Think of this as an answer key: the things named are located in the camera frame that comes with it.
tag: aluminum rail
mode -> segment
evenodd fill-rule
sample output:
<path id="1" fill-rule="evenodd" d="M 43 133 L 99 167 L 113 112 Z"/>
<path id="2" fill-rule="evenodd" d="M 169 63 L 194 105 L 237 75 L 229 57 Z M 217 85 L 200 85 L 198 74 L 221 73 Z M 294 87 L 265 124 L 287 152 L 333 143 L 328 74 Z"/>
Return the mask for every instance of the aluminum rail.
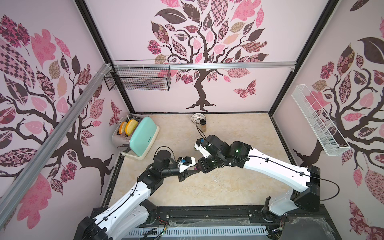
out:
<path id="1" fill-rule="evenodd" d="M 119 68 L 161 68 L 168 64 L 114 64 Z M 223 68 L 294 68 L 296 62 L 258 62 L 258 63 L 181 63 L 170 64 L 172 70 L 177 69 L 223 69 Z"/>
<path id="2" fill-rule="evenodd" d="M 101 67 L 98 73 L 95 74 L 93 79 L 87 85 L 84 92 L 77 98 L 67 114 L 65 114 L 61 119 L 48 139 L 41 145 L 33 159 L 26 164 L 24 170 L 4 193 L 0 200 L 0 229 L 3 228 L 5 222 L 8 220 L 9 216 L 17 207 L 28 189 L 34 183 L 35 179 L 43 169 L 44 165 L 48 162 L 53 152 L 64 139 L 68 130 L 76 121 L 84 106 L 100 86 L 105 74 L 110 72 L 110 70 L 111 67 L 109 63 Z"/>

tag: black wire basket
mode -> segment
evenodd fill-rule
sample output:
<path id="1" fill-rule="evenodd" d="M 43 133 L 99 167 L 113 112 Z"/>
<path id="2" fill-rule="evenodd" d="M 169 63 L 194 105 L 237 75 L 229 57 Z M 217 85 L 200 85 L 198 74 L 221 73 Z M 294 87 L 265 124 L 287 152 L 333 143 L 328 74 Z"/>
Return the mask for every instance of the black wire basket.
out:
<path id="1" fill-rule="evenodd" d="M 171 76 L 168 60 L 124 60 L 124 65 L 114 65 L 114 70 L 104 77 L 109 90 L 169 91 Z"/>

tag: black cable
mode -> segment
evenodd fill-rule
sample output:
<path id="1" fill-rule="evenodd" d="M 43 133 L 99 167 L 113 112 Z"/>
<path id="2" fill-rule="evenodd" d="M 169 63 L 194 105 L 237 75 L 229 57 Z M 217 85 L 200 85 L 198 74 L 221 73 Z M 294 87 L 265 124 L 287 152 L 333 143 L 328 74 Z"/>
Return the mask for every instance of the black cable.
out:
<path id="1" fill-rule="evenodd" d="M 271 160 L 269 160 L 269 159 L 267 159 L 267 158 L 263 158 L 263 157 L 259 157 L 259 156 L 248 156 L 248 157 L 243 158 L 243 159 L 240 160 L 239 162 L 241 162 L 241 161 L 243 161 L 243 160 L 245 160 L 245 159 L 247 159 L 247 158 L 249 158 L 249 157 L 258 157 L 258 158 L 261 158 L 261 159 L 264 159 L 264 160 L 273 162 L 273 161 L 271 161 Z M 288 167 L 286 167 L 286 166 L 284 166 L 284 165 L 281 165 L 281 164 L 279 164 L 279 163 L 277 163 L 277 162 L 273 162 L 273 163 L 275 163 L 275 164 L 277 164 L 277 165 L 280 165 L 280 166 L 282 166 L 282 167 L 285 167 L 285 168 L 287 168 L 287 169 L 289 169 L 289 170 L 292 170 L 293 172 L 297 172 L 297 173 L 299 173 L 299 174 L 301 174 L 301 175 L 304 175 L 304 176 L 307 176 L 307 177 L 313 177 L 313 176 L 310 176 L 310 175 L 306 175 L 306 174 L 304 174 L 304 173 L 302 173 L 302 172 L 298 172 L 298 171 L 296 171 L 296 170 L 293 170 L 293 169 L 291 169 L 291 168 L 288 168 Z M 337 190 L 337 193 L 336 193 L 333 197 L 330 197 L 330 198 L 327 198 L 327 199 L 322 199 L 322 200 L 320 200 L 320 201 L 330 200 L 330 199 L 336 197 L 337 195 L 339 195 L 340 187 L 339 187 L 339 185 L 338 185 L 337 183 L 332 182 L 331 180 L 328 180 L 328 179 L 324 179 L 324 178 L 319 178 L 319 177 L 313 177 L 313 178 L 320 179 L 320 180 L 324 180 L 324 181 L 327 181 L 327 182 L 331 182 L 331 183 L 333 183 L 334 185 L 336 185 L 336 186 L 337 186 L 337 189 L 338 189 L 338 190 Z"/>

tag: white strainer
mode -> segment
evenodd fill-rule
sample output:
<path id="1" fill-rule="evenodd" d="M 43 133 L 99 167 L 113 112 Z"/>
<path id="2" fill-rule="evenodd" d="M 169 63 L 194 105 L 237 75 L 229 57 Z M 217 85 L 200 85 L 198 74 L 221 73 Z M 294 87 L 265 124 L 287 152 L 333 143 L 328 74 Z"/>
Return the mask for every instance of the white strainer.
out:
<path id="1" fill-rule="evenodd" d="M 202 114 L 202 113 L 195 113 L 195 114 L 193 114 L 192 117 L 191 117 L 191 121 L 192 121 L 193 123 L 195 123 L 195 124 L 200 123 L 200 120 L 202 120 L 202 119 L 205 120 L 205 116 L 204 116 L 204 114 Z"/>

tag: wall shelf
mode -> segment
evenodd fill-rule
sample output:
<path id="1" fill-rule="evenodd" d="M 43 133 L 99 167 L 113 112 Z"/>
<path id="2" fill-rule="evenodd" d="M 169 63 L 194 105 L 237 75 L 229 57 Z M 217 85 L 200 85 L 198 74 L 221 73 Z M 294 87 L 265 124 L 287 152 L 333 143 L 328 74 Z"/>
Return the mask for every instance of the wall shelf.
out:
<path id="1" fill-rule="evenodd" d="M 351 148 L 328 112 L 324 110 L 305 84 L 297 85 L 292 97 L 328 156 L 341 155 Z"/>

